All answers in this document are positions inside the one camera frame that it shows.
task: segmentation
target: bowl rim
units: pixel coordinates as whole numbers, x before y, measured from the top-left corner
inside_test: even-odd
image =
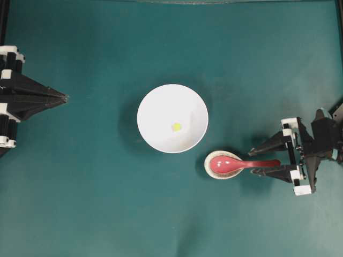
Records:
[[[205,129],[202,133],[202,136],[199,137],[199,139],[190,147],[184,149],[184,150],[181,150],[181,151],[164,151],[162,149],[159,149],[158,147],[154,147],[152,146],[145,138],[144,136],[142,135],[141,131],[140,131],[140,128],[139,128],[139,123],[138,123],[138,114],[139,114],[139,111],[140,111],[140,107],[141,107],[141,104],[143,102],[143,100],[148,96],[148,94],[152,93],[154,90],[156,90],[157,88],[161,88],[161,87],[167,87],[167,86],[181,86],[181,87],[184,87],[186,88],[187,90],[191,90],[193,91],[200,99],[201,101],[203,102],[204,106],[205,106],[205,109],[206,109],[206,126],[205,126]],[[153,88],[152,90],[150,90],[144,97],[143,99],[141,100],[140,104],[139,104],[139,107],[138,107],[138,110],[137,110],[137,126],[138,126],[138,131],[139,131],[139,134],[141,135],[141,137],[144,139],[144,141],[150,145],[152,148],[160,151],[160,152],[163,152],[163,153],[166,153],[166,154],[179,154],[179,153],[183,153],[183,152],[186,152],[188,150],[190,150],[191,148],[193,148],[194,146],[196,146],[202,139],[203,137],[205,136],[206,132],[207,132],[207,129],[208,129],[208,120],[209,120],[209,117],[208,117],[208,108],[207,108],[207,105],[204,101],[204,99],[195,91],[193,90],[192,88],[190,87],[187,87],[187,86],[184,86],[184,85],[180,85],[180,84],[165,84],[165,85],[161,85],[161,86],[158,86],[158,87],[155,87]]]

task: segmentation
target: green table surface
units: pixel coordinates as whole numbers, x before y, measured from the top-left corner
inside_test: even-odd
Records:
[[[19,125],[0,165],[0,256],[342,256],[343,170],[317,193],[248,171],[215,180],[205,156],[243,155],[343,96],[334,1],[165,5],[11,3],[6,44],[23,73],[70,96]],[[183,84],[207,104],[192,150],[157,152],[138,104]],[[286,153],[262,156],[287,162]]]

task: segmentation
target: robotic arm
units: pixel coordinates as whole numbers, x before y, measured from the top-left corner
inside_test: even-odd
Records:
[[[272,168],[259,168],[252,173],[269,176],[293,183],[295,195],[311,194],[316,191],[316,171],[321,160],[343,161],[343,104],[332,116],[323,108],[318,109],[311,123],[313,137],[309,135],[301,118],[281,120],[281,131],[263,144],[251,149],[249,156],[288,151],[289,164]],[[300,153],[296,161],[295,151]],[[301,185],[300,181],[308,177],[309,185]]]

